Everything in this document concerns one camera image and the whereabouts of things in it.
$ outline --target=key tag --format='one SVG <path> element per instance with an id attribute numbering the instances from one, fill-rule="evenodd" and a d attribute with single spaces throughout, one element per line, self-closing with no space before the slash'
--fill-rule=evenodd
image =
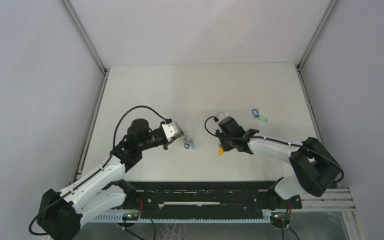
<path id="1" fill-rule="evenodd" d="M 258 120 L 260 120 L 260 121 L 262 121 L 262 122 L 267 122 L 267 121 L 268 121 L 267 117 L 265 117 L 265 116 L 261 116 L 261 115 L 259 114 L 259 110 L 258 110 L 258 108 L 254 108 L 254 109 L 252 109 L 251 112 L 252 112 L 252 115 L 254 115 L 254 118 L 256 118 L 256 119 L 258 119 Z"/>
<path id="2" fill-rule="evenodd" d="M 185 149 L 195 149 L 194 139 L 189 135 L 183 135 L 180 137 L 183 142 L 183 147 Z"/>

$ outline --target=black cable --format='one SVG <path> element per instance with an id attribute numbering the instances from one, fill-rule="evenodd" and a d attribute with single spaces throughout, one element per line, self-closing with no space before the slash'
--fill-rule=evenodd
<path id="1" fill-rule="evenodd" d="M 135 109 L 138 109 L 138 108 L 145 108 L 145 109 L 149 109 L 151 110 L 152 112 L 154 112 L 158 117 L 162 118 L 163 120 L 167 120 L 166 118 L 164 118 L 163 116 L 161 116 L 157 111 L 155 111 L 154 109 L 152 109 L 151 107 L 149 106 L 144 106 L 144 105 L 139 105 L 139 106 L 135 106 L 135 107 L 132 107 L 130 108 L 121 118 L 120 120 L 118 121 L 117 123 L 117 126 L 115 127 L 115 131 L 114 131 L 114 137 L 113 137 L 113 140 L 112 140 L 112 149 L 114 149 L 116 147 L 116 134 L 117 134 L 117 130 L 119 129 L 119 126 L 120 124 L 122 123 L 122 120 L 126 117 L 126 115 L 128 113 L 130 113 L 131 111 L 135 110 Z M 109 155 L 109 158 L 106 160 L 106 162 L 102 165 L 102 169 L 105 168 L 105 166 L 110 162 L 111 158 L 113 157 L 113 154 L 110 154 Z M 82 181 L 81 183 L 79 183 L 77 186 L 73 187 L 73 191 L 74 190 L 77 190 L 80 186 L 82 186 L 84 183 L 86 183 L 87 181 L 89 181 L 91 178 L 93 178 L 96 174 L 98 174 L 99 172 L 101 171 L 101 169 L 98 169 L 96 172 L 94 172 L 92 175 L 90 175 L 89 177 L 87 177 L 84 181 Z M 65 197 L 67 197 L 69 194 L 71 194 L 72 191 L 69 191 L 67 192 L 66 194 L 64 194 L 63 196 L 61 196 L 60 198 L 58 198 L 57 200 L 55 200 L 52 204 L 48 205 L 47 207 L 45 207 L 42 211 L 40 211 L 34 218 L 33 220 L 30 222 L 29 226 L 28 226 L 28 232 L 31 234 L 31 235 L 34 235 L 34 236 L 46 236 L 48 235 L 48 233 L 46 232 L 34 232 L 32 230 L 32 227 L 33 227 L 33 224 L 35 223 L 35 221 L 39 218 L 39 216 L 41 214 L 43 214 L 46 210 L 48 210 L 50 207 L 52 207 L 53 205 L 55 205 L 56 203 L 58 203 L 59 201 L 61 201 L 62 199 L 64 199 Z M 152 226 L 154 227 L 154 240 L 155 240 L 155 235 L 156 235 L 156 230 L 155 230 L 155 225 L 154 225 L 154 222 L 152 221 L 151 218 L 149 218 L 152 222 Z"/>
<path id="2" fill-rule="evenodd" d="M 28 225 L 28 232 L 31 234 L 31 235 L 34 235 L 34 236 L 46 236 L 48 235 L 46 232 L 34 232 L 32 230 L 32 227 L 33 227 L 33 224 L 35 223 L 35 221 L 39 218 L 39 216 L 41 214 L 43 214 L 46 210 L 48 210 L 50 207 L 52 207 L 53 205 L 55 205 L 56 203 L 58 203 L 61 199 L 67 197 L 69 194 L 71 193 L 71 191 L 67 192 L 66 194 L 64 194 L 64 196 L 58 198 L 56 201 L 54 201 L 53 203 L 51 203 L 50 205 L 48 205 L 47 207 L 45 207 L 42 211 L 40 211 L 34 218 L 33 220 L 30 222 L 30 224 Z"/>
<path id="3" fill-rule="evenodd" d="M 157 237 L 157 228 L 155 226 L 155 223 L 154 223 L 154 220 L 149 216 L 149 215 L 146 215 L 149 220 L 151 221 L 152 223 L 152 228 L 153 228 L 153 240 L 155 240 L 155 238 Z M 126 232 L 128 232 L 129 234 L 135 236 L 136 238 L 140 239 L 140 240 L 146 240 L 142 237 L 140 237 L 139 235 L 137 235 L 136 233 L 130 231 L 129 229 L 125 228 L 124 227 L 124 224 L 126 223 L 127 219 L 123 221 L 123 223 L 121 224 L 121 227 L 123 228 L 123 230 L 125 230 Z"/>
<path id="4" fill-rule="evenodd" d="M 135 236 L 136 238 L 140 239 L 140 240 L 146 240 L 145 238 L 142 238 L 140 237 L 139 235 L 137 235 L 136 233 L 130 231 L 128 228 L 124 228 L 124 231 L 128 232 L 129 234 Z"/>
<path id="5" fill-rule="evenodd" d="M 131 111 L 135 110 L 135 109 L 139 109 L 139 108 L 144 108 L 144 109 L 149 109 L 151 110 L 153 113 L 155 113 L 158 117 L 162 118 L 164 121 L 167 120 L 167 118 L 161 116 L 157 111 L 155 111 L 154 109 L 152 109 L 151 107 L 149 106 L 145 106 L 145 105 L 139 105 L 139 106 L 134 106 L 132 108 L 130 108 L 121 118 L 120 120 L 118 121 L 117 123 L 117 126 L 115 127 L 115 131 L 114 131 L 114 137 L 112 138 L 112 149 L 114 149 L 116 147 L 116 135 L 117 135 L 117 130 L 119 129 L 119 126 L 120 124 L 122 123 L 123 119 L 127 116 L 127 114 L 129 114 Z"/>
<path id="6" fill-rule="evenodd" d="M 292 206 L 292 201 L 290 202 L 290 204 L 287 206 L 286 208 L 286 211 L 285 211 L 285 215 L 283 216 L 283 222 L 282 222 L 282 240 L 285 240 L 285 222 L 286 222 L 286 217 L 288 216 L 288 210 L 291 208 Z"/>
<path id="7" fill-rule="evenodd" d="M 289 230 L 290 230 L 293 234 L 295 234 L 296 239 L 297 239 L 297 240 L 300 240 L 300 237 L 299 237 L 298 234 L 292 229 L 292 227 L 288 227 L 288 228 L 289 228 Z"/>
<path id="8" fill-rule="evenodd" d="M 284 142 L 284 141 L 281 141 L 281 140 L 277 140 L 277 139 L 270 138 L 270 137 L 264 137 L 264 136 L 244 136 L 244 137 L 217 136 L 214 133 L 210 132 L 210 130 L 208 130 L 208 128 L 207 128 L 207 122 L 210 119 L 216 120 L 217 118 L 216 118 L 216 116 L 210 116 L 209 118 L 207 118 L 205 120 L 205 122 L 204 122 L 204 128 L 205 128 L 206 132 L 209 133 L 213 137 L 216 137 L 216 138 L 219 138 L 219 139 L 225 139 L 225 140 L 263 139 L 263 140 L 267 140 L 267 141 L 283 144 L 283 145 L 286 145 L 286 146 L 290 145 L 290 146 L 293 146 L 293 147 L 303 148 L 303 149 L 305 149 L 307 151 L 313 152 L 314 154 L 317 154 L 320 157 L 326 159 L 327 161 L 329 161 L 331 164 L 333 164 L 337 168 L 337 170 L 340 172 L 340 178 L 338 180 L 333 181 L 334 184 L 339 183 L 340 181 L 342 181 L 342 179 L 344 179 L 345 174 L 344 174 L 344 171 L 342 170 L 341 166 L 339 166 L 339 164 L 337 164 L 336 162 L 332 161 L 327 156 L 324 156 L 324 155 L 320 154 L 319 152 L 314 151 L 313 149 L 310 149 L 308 147 L 305 147 L 305 146 L 299 145 L 299 144 L 294 144 L 294 143 L 289 144 L 288 142 Z"/>

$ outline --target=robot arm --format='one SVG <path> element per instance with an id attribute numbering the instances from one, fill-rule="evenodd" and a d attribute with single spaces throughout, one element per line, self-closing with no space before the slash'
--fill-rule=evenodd
<path id="1" fill-rule="evenodd" d="M 142 159 L 142 151 L 163 146 L 165 150 L 174 140 L 183 135 L 176 122 L 166 119 L 160 127 L 149 128 L 145 119 L 136 119 L 127 129 L 123 140 L 115 146 L 110 155 L 94 170 L 71 185 L 56 192 L 48 190 L 42 196 L 37 224 L 55 240 L 70 240 L 77 232 L 97 215 L 108 209 L 120 206 L 126 200 L 127 193 L 111 182 L 123 179 L 123 176 Z"/>
<path id="2" fill-rule="evenodd" d="M 221 113 L 214 119 L 219 121 L 221 130 L 217 130 L 215 135 L 209 133 L 219 138 L 223 152 L 237 149 L 248 154 L 269 156 L 292 166 L 295 174 L 280 178 L 269 190 L 282 200 L 302 193 L 320 197 L 340 173 L 343 177 L 339 164 L 316 138 L 285 141 L 259 135 L 255 129 L 245 131 L 227 113 Z"/>

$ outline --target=white tabletop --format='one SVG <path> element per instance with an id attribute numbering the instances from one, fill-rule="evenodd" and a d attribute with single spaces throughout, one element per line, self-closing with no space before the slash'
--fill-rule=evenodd
<path id="1" fill-rule="evenodd" d="M 292 63 L 229 63 L 113 66 L 94 126 L 83 173 L 90 172 L 109 154 L 120 117 L 136 105 L 154 108 L 172 118 L 193 137 L 195 150 L 176 140 L 142 153 L 127 181 L 262 181 L 293 173 L 292 167 L 261 155 L 235 149 L 217 156 L 219 140 L 205 132 L 204 120 L 227 112 L 245 129 L 258 129 L 285 140 L 316 137 L 303 91 Z M 268 118 L 253 118 L 258 108 Z M 152 129 L 161 119 L 148 109 L 132 111 L 121 123 L 117 143 L 132 120 L 144 118 Z M 208 128 L 218 126 L 212 120 Z"/>

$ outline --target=gray wall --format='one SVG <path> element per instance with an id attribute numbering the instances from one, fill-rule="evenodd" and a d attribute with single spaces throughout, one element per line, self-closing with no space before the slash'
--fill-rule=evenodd
<path id="1" fill-rule="evenodd" d="M 330 0 L 71 0 L 102 61 L 297 62 Z"/>
<path id="2" fill-rule="evenodd" d="M 44 239 L 28 225 L 73 175 L 100 77 L 59 1 L 0 0 L 1 240 Z"/>
<path id="3" fill-rule="evenodd" d="M 368 237 L 384 238 L 384 1 L 343 0 L 304 77 Z"/>

